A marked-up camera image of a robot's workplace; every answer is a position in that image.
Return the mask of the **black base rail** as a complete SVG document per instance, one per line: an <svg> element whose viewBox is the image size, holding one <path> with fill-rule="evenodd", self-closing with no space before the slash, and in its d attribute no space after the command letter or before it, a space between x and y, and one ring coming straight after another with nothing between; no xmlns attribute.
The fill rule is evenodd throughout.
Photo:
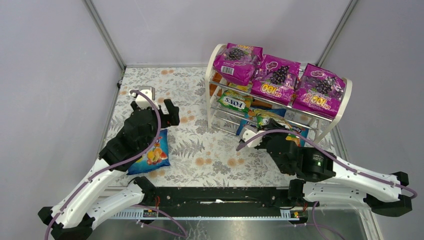
<svg viewBox="0 0 424 240"><path fill-rule="evenodd" d="M287 219L308 217L314 202L301 192L284 187L155 187L141 205L118 217L154 221L170 215L175 219Z"/></svg>

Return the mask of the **green yellow candy bag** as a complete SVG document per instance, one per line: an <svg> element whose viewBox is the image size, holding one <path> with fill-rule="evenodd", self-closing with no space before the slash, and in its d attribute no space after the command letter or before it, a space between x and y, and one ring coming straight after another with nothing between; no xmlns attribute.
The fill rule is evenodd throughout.
<svg viewBox="0 0 424 240"><path fill-rule="evenodd" d="M292 130L291 124L284 117L274 112L258 110L255 112L255 116L258 127L271 126Z"/></svg>

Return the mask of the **white metal shelf rack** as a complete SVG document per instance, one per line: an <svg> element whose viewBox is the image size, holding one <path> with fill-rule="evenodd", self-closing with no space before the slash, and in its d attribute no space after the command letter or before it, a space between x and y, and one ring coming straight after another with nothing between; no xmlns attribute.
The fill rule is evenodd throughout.
<svg viewBox="0 0 424 240"><path fill-rule="evenodd" d="M296 61L263 54L263 48L234 43L218 44L209 59L205 78L208 127L212 127L212 102L218 92L224 97L232 91L226 106L246 112L244 98L291 109L311 118L329 121L316 133L314 142L323 139L340 121L352 94L353 83L347 78L308 63L305 69Z"/></svg>

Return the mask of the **green Fox's candy bag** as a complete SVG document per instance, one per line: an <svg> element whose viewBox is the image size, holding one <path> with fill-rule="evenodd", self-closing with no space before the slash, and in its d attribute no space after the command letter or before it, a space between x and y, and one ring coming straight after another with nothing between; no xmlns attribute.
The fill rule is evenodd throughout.
<svg viewBox="0 0 424 240"><path fill-rule="evenodd" d="M227 89L222 92L217 102L224 108L247 113L253 102L253 98L249 95L242 95L237 91Z"/></svg>

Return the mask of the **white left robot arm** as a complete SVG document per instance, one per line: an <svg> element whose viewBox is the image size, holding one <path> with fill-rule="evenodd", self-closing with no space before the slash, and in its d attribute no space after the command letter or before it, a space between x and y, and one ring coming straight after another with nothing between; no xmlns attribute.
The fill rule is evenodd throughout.
<svg viewBox="0 0 424 240"><path fill-rule="evenodd" d="M137 182L104 200L99 196L115 179L128 173L142 155L151 150L162 130L180 123L180 109L164 100L167 113L153 100L136 100L123 127L100 151L98 159L74 190L54 206L42 207L38 216L47 226L44 238L86 240L104 221L140 203L146 188Z"/></svg>

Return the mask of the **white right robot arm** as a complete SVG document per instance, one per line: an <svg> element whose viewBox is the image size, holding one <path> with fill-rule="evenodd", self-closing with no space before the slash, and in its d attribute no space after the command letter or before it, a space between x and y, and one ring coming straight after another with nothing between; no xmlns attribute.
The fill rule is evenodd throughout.
<svg viewBox="0 0 424 240"><path fill-rule="evenodd" d="M412 198L402 194L409 184L402 171L382 174L370 171L324 151L313 142L309 147L297 146L287 140L291 132L273 119L258 128L259 145L265 149L282 174L296 176L305 182L330 181L364 193L362 202L375 214L400 217L412 211Z"/></svg>

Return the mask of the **purple grape candy bag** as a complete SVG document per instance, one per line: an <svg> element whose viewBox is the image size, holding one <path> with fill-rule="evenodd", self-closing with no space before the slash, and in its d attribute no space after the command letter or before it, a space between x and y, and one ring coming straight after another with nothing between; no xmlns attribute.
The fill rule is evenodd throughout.
<svg viewBox="0 0 424 240"><path fill-rule="evenodd" d="M309 63L296 86L292 107L334 119L345 89L345 82L336 74Z"/></svg>
<svg viewBox="0 0 424 240"><path fill-rule="evenodd" d="M213 68L229 83L247 86L263 60L263 48L228 43L213 61Z"/></svg>
<svg viewBox="0 0 424 240"><path fill-rule="evenodd" d="M250 93L288 105L295 94L301 63L265 54L256 71Z"/></svg>

